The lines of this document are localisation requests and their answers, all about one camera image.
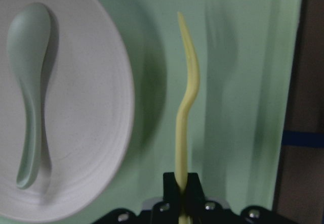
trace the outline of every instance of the black clamp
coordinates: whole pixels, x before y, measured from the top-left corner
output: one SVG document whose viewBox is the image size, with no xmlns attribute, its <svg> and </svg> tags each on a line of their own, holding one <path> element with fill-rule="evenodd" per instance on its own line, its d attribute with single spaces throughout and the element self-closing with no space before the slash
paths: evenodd
<svg viewBox="0 0 324 224">
<path fill-rule="evenodd" d="M 297 224 L 260 206 L 247 207 L 236 215 L 228 206 L 205 197 L 197 173 L 188 174 L 183 197 L 173 172 L 163 174 L 163 189 L 163 198 L 148 201 L 138 216 L 127 209 L 116 209 L 93 224 L 178 224 L 181 206 L 193 224 Z"/>
</svg>

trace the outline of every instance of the green surface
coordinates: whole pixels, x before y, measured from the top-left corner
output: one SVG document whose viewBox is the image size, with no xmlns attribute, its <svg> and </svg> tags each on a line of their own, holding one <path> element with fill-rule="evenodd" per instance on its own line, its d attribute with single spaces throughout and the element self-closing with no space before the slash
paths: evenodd
<svg viewBox="0 0 324 224">
<path fill-rule="evenodd" d="M 138 213 L 143 200 L 162 195 L 162 174 L 174 171 L 175 118 L 186 88 L 177 11 L 186 18 L 201 72 L 189 116 L 189 171 L 234 212 L 249 204 L 271 208 L 300 0 L 99 1 L 131 60 L 133 137 L 107 190 L 53 223 L 89 224 L 117 207 Z"/>
</svg>

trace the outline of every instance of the screw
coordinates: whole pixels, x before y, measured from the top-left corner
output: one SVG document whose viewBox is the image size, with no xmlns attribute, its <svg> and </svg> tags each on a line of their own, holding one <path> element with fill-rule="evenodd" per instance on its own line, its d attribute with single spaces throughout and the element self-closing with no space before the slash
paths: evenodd
<svg viewBox="0 0 324 224">
<path fill-rule="evenodd" d="M 209 201 L 209 202 L 205 203 L 206 210 L 214 210 L 215 207 L 216 207 L 216 204 L 214 202 Z"/>
<path fill-rule="evenodd" d="M 126 212 L 118 216 L 118 222 L 126 221 L 130 218 L 130 215 Z"/>
<path fill-rule="evenodd" d="M 260 218 L 260 211 L 256 209 L 252 209 L 249 211 L 249 217 L 253 219 L 259 219 Z"/>
<path fill-rule="evenodd" d="M 160 211 L 167 211 L 170 209 L 170 204 L 169 203 L 165 203 L 163 205 L 160 206 Z"/>
</svg>

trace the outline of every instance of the blue stripe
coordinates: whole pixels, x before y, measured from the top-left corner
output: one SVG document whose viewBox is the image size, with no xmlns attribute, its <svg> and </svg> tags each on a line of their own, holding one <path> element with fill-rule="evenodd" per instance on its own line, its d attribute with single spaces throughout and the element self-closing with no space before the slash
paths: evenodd
<svg viewBox="0 0 324 224">
<path fill-rule="evenodd" d="M 284 130 L 281 143 L 284 146 L 324 148 L 324 133 Z"/>
</svg>

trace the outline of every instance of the white plate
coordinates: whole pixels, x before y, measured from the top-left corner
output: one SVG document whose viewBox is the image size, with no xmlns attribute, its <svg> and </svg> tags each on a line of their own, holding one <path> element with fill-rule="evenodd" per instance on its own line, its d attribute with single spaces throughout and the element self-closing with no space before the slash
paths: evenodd
<svg viewBox="0 0 324 224">
<path fill-rule="evenodd" d="M 0 215 L 27 222 L 59 220 L 90 204 L 123 159 L 134 113 L 127 53 L 97 0 L 0 1 Z M 44 3 L 57 24 L 51 37 L 52 54 L 58 44 L 56 59 L 49 56 L 45 66 L 53 64 L 44 109 L 51 168 L 43 166 L 34 185 L 19 190 L 15 179 L 25 112 L 6 40 L 15 15 L 32 2 Z"/>
</svg>

